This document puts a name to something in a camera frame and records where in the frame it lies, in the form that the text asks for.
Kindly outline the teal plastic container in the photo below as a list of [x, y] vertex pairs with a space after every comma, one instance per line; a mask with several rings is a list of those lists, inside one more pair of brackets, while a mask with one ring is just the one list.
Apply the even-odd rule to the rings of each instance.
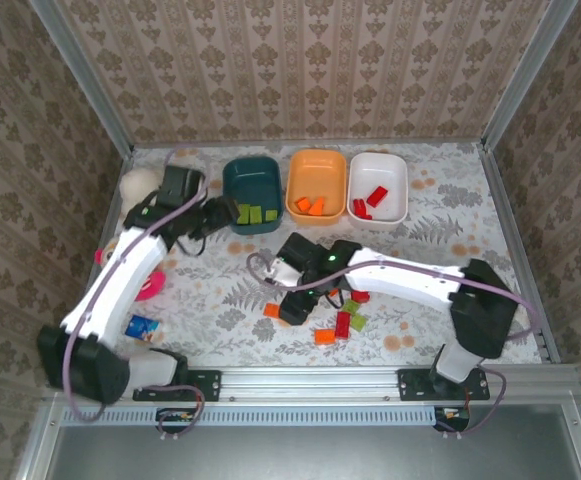
[[[262, 207], [260, 225], [231, 225], [239, 235], [267, 234], [276, 230], [283, 217], [281, 173], [277, 161], [268, 156], [241, 157], [229, 161], [222, 173], [223, 194], [239, 204]], [[277, 219], [265, 220], [267, 210], [276, 210]]]

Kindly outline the white teddy bear plush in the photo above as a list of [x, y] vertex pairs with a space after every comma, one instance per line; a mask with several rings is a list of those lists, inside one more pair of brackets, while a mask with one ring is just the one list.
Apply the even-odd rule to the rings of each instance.
[[163, 173], [162, 169], [136, 168], [123, 175], [119, 184], [122, 200], [121, 215], [123, 217], [151, 192], [159, 189]]

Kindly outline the pink striped plush doll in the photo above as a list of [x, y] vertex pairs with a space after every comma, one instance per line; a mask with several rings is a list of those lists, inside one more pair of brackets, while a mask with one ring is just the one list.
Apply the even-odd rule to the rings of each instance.
[[[112, 237], [104, 247], [99, 248], [95, 251], [94, 261], [97, 265], [104, 267], [109, 260], [112, 258], [114, 250], [117, 247], [120, 236]], [[153, 271], [147, 276], [146, 280], [142, 284], [139, 293], [135, 297], [137, 302], [146, 301], [161, 292], [166, 283], [166, 273], [164, 270], [163, 263], [160, 262]]]

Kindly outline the orange plastic container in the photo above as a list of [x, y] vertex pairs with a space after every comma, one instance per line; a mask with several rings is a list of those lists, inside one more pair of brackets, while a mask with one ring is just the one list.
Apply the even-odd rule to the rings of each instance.
[[[304, 149], [291, 159], [286, 185], [286, 209], [299, 226], [331, 226], [346, 211], [347, 162], [334, 150]], [[325, 198], [322, 216], [301, 211], [296, 201], [307, 198], [311, 205], [318, 197]]]

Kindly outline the white plastic container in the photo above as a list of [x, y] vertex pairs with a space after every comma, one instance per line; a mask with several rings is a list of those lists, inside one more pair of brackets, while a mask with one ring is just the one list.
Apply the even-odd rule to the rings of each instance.
[[[388, 190], [385, 199], [372, 208], [366, 203], [372, 191], [383, 186]], [[408, 215], [408, 168], [403, 158], [387, 153], [362, 152], [354, 156], [348, 175], [347, 212], [350, 224], [357, 229], [394, 231]], [[355, 215], [354, 199], [363, 199], [365, 209], [373, 220]]]

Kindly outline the small blue carton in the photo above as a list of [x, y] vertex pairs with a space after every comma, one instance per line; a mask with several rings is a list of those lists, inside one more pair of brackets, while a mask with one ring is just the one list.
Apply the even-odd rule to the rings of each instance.
[[163, 328], [159, 321], [133, 315], [124, 335], [134, 340], [155, 344], [163, 340]]

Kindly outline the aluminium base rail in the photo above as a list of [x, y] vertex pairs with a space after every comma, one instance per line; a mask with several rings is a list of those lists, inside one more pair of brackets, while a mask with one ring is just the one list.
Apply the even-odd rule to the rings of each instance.
[[[228, 401], [402, 401], [397, 385], [397, 371], [427, 367], [244, 367], [210, 369], [222, 372], [217, 402]], [[575, 369], [568, 365], [480, 366], [486, 374], [490, 399], [497, 394], [516, 401], [540, 398], [565, 398], [581, 395], [581, 383]], [[150, 363], [144, 358], [123, 364], [110, 372], [83, 374], [72, 380], [75, 395], [105, 405], [132, 399], [136, 389], [166, 391], [176, 378], [191, 369], [185, 362], [169, 356]]]

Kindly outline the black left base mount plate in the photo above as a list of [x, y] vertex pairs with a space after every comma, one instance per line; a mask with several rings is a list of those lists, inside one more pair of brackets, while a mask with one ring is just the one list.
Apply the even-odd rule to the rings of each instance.
[[[222, 372], [219, 370], [189, 370], [184, 377], [176, 378], [171, 386], [188, 385], [200, 390], [205, 400], [217, 402], [221, 391]], [[193, 402], [196, 393], [187, 390], [163, 391], [154, 388], [136, 389], [132, 399], [137, 402]]]

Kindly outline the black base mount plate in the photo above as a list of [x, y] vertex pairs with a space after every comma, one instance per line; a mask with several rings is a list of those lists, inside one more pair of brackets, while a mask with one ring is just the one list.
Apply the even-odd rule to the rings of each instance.
[[[205, 400], [217, 402], [221, 391], [222, 372], [219, 370], [189, 370], [184, 377], [176, 378], [171, 386], [188, 385], [200, 390]], [[163, 391], [154, 388], [136, 389], [132, 399], [137, 402], [193, 402], [196, 393], [187, 390]]]
[[490, 399], [486, 374], [473, 369], [462, 383], [454, 383], [425, 368], [397, 371], [397, 385], [402, 401], [485, 401]]

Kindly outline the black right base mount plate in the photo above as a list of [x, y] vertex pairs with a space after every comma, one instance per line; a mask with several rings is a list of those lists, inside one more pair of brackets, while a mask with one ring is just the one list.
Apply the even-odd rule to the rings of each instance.
[[490, 399], [486, 374], [473, 369], [462, 383], [454, 383], [425, 368], [397, 371], [397, 385], [402, 401], [485, 401]]

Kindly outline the aluminium rear table rail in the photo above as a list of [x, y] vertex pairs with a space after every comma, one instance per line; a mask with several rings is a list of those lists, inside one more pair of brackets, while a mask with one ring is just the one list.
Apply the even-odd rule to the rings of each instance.
[[232, 148], [232, 147], [264, 147], [280, 149], [282, 147], [321, 147], [321, 146], [370, 146], [370, 145], [442, 145], [442, 144], [481, 143], [479, 138], [382, 138], [382, 139], [285, 139], [285, 140], [245, 140], [227, 142], [196, 142], [196, 143], [136, 143], [134, 150], [140, 149], [180, 149], [180, 148]]

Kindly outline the aluminium upright frame post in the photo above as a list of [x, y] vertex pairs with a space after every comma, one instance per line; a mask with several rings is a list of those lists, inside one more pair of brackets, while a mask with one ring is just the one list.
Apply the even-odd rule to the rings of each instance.
[[66, 65], [97, 114], [110, 140], [123, 160], [132, 158], [133, 142], [114, 108], [111, 97], [99, 80], [94, 63], [87, 58], [74, 30], [55, 0], [30, 0]]
[[481, 143], [486, 150], [493, 150], [502, 138], [577, 3], [578, 0], [550, 1], [484, 129]]

